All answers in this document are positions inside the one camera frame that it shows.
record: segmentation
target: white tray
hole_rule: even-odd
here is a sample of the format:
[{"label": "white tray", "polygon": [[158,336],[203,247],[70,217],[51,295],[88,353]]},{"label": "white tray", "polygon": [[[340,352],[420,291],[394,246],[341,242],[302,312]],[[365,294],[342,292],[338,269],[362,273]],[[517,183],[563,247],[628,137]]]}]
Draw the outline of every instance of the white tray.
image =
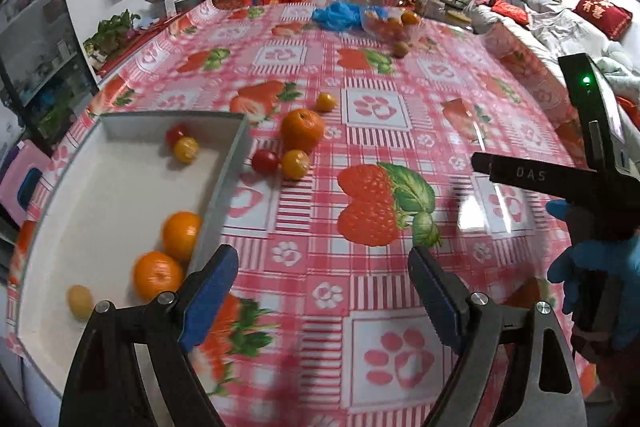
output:
[{"label": "white tray", "polygon": [[[200,144],[188,166],[164,142],[182,122]],[[87,286],[96,303],[107,299],[118,308],[141,304],[130,286],[133,263],[162,250],[162,224],[180,210],[204,218],[188,271],[202,268],[219,245],[250,145],[246,118],[237,114],[159,111],[98,120],[36,226],[21,285],[17,336],[55,393],[63,394],[84,329],[69,312],[66,289]]]}]

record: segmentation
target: blue gripper pad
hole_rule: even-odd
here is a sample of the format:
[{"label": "blue gripper pad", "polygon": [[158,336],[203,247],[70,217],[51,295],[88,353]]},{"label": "blue gripper pad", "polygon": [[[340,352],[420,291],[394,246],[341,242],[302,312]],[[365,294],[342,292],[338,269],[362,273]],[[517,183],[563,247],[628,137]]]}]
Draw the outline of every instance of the blue gripper pad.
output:
[{"label": "blue gripper pad", "polygon": [[426,248],[412,248],[407,264],[411,282],[440,342],[461,355],[465,349],[469,291],[457,275],[446,273]]},{"label": "blue gripper pad", "polygon": [[237,275],[238,252],[229,245],[220,245],[205,267],[190,274],[183,283],[186,287],[191,279],[194,286],[194,295],[184,310],[184,326],[179,338],[185,352],[203,343]]}]

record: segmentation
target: screw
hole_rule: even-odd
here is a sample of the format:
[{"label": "screw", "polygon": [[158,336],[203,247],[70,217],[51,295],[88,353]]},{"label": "screw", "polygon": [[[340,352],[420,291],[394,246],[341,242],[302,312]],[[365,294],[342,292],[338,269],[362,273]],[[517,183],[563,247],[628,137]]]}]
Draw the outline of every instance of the screw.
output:
[{"label": "screw", "polygon": [[108,311],[110,307],[111,303],[109,301],[100,301],[95,305],[95,310],[98,313],[104,313],[105,311]]},{"label": "screw", "polygon": [[471,302],[473,302],[473,304],[477,304],[478,306],[484,306],[485,304],[487,304],[487,302],[489,302],[489,297],[487,297],[482,292],[473,292],[471,294]]},{"label": "screw", "polygon": [[536,302],[536,309],[543,315],[551,313],[551,306],[549,306],[549,303],[545,301]]},{"label": "screw", "polygon": [[162,292],[158,296],[158,302],[164,306],[167,304],[171,304],[175,299],[175,294],[173,292]]}]

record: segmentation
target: black handheld device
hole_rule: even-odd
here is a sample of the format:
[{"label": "black handheld device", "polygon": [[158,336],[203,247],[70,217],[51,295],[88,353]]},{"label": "black handheld device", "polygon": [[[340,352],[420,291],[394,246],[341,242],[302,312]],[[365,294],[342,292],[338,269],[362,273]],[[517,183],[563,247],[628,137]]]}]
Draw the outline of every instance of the black handheld device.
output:
[{"label": "black handheld device", "polygon": [[[573,208],[566,217],[576,245],[588,239],[624,241],[640,225],[640,181],[629,174],[618,103],[606,79],[586,54],[559,57],[572,105],[577,109],[589,169],[475,153],[476,172],[492,182],[564,198]],[[610,349],[622,292],[618,277],[575,269],[580,299],[574,310],[574,349],[591,362]]]}]

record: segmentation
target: hand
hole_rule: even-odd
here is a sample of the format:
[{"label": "hand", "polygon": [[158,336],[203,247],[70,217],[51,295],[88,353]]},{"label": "hand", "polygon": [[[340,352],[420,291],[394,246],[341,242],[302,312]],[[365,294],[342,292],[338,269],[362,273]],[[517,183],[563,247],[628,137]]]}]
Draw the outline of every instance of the hand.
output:
[{"label": "hand", "polygon": [[[552,200],[546,211],[566,220],[571,205],[564,200]],[[580,281],[574,276],[574,264],[587,270],[602,270],[617,275],[623,283],[618,311],[618,323],[613,331],[612,347],[622,349],[640,332],[640,237],[636,234],[628,241],[606,242],[588,240],[564,250],[551,263],[546,278],[552,283],[564,282],[562,313],[569,314],[579,294]]]}]

